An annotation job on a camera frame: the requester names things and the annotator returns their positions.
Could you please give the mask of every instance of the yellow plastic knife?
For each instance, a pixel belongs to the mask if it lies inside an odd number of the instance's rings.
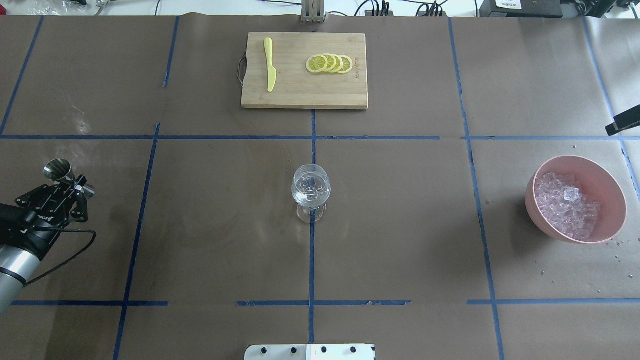
[[[276,86],[278,71],[273,67],[273,40],[264,38],[264,52],[267,54],[267,91],[272,92]]]

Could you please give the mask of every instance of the cable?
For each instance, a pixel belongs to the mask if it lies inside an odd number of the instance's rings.
[[[292,3],[290,1],[281,1],[281,0],[258,0],[258,1],[264,1],[265,3],[282,3],[282,4],[289,4],[289,5],[302,5],[301,3]]]
[[[353,16],[358,16],[358,12],[360,11],[360,9],[362,9],[364,4],[368,3],[369,1],[371,2],[371,5],[373,7],[373,9],[371,10],[372,12],[376,11],[376,4],[378,4],[378,11],[380,11],[380,3],[378,2],[378,0],[365,0],[365,1],[362,2],[362,4],[360,4],[360,6],[358,6],[358,9],[356,10],[356,13],[353,14]]]
[[[107,5],[109,4],[109,2],[111,2],[111,0],[107,0],[106,3],[104,3],[104,5],[100,6],[100,8],[98,9],[98,12],[95,13],[94,16],[100,16],[100,14],[102,13],[102,11],[104,10],[104,8],[107,7]]]
[[[89,243],[87,243],[82,249],[80,249],[80,251],[76,252],[72,257],[68,258],[67,260],[64,260],[62,263],[60,263],[60,265],[54,267],[53,269],[47,271],[46,273],[36,277],[35,279],[27,282],[24,287],[26,288],[27,286],[33,284],[36,281],[42,280],[42,278],[51,275],[51,273],[53,273],[54,271],[60,269],[61,267],[65,266],[66,264],[68,264],[69,262],[71,262],[73,259],[77,258],[78,256],[80,256],[80,254],[82,254],[83,252],[85,252],[87,249],[89,249],[89,247],[91,247],[91,245],[93,245],[93,242],[95,241],[96,236],[98,236],[98,234],[93,231],[93,230],[88,230],[88,229],[57,229],[54,227],[28,227],[28,229],[33,229],[36,231],[57,231],[59,233],[88,233],[88,234],[93,234],[93,236],[91,237],[91,240],[89,241]]]
[[[636,6],[633,3],[629,3],[629,6],[631,7],[631,11],[634,12],[634,17],[637,19],[638,13],[636,12]]]
[[[422,10],[423,6],[426,6],[427,7],[427,11],[426,12],[429,12],[429,4],[422,3],[422,5],[420,5],[420,7],[418,7],[418,10],[415,12],[415,16],[420,16],[420,10]]]

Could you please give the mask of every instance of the table surface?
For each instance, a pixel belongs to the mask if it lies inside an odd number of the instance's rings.
[[[251,31],[365,33],[369,109],[242,109]],[[3,17],[0,33],[0,202],[64,157],[96,187],[99,234],[21,293],[3,357],[242,359],[310,342],[374,343],[378,359],[640,354],[640,129],[604,130],[640,102],[640,22]],[[562,154],[619,182],[612,241],[563,243],[529,219],[529,179]],[[290,190],[311,162],[332,181],[314,225]],[[63,235],[39,270],[86,241]]]

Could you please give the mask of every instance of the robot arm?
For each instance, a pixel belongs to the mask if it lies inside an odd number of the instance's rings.
[[[54,181],[53,185],[42,185],[18,197],[15,200],[18,206],[0,204],[0,315],[23,287],[35,281],[28,279],[60,233],[70,231],[64,228],[72,222],[88,220],[87,200],[95,192],[86,184],[84,175],[75,178],[71,165],[64,159],[49,162],[44,174]],[[91,242],[71,259],[93,243],[93,234]]]

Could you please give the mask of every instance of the wine glass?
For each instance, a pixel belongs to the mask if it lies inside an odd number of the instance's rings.
[[[326,210],[325,202],[331,195],[331,183],[326,171],[316,164],[302,165],[293,175],[291,194],[298,203],[298,217],[311,223],[317,222]]]

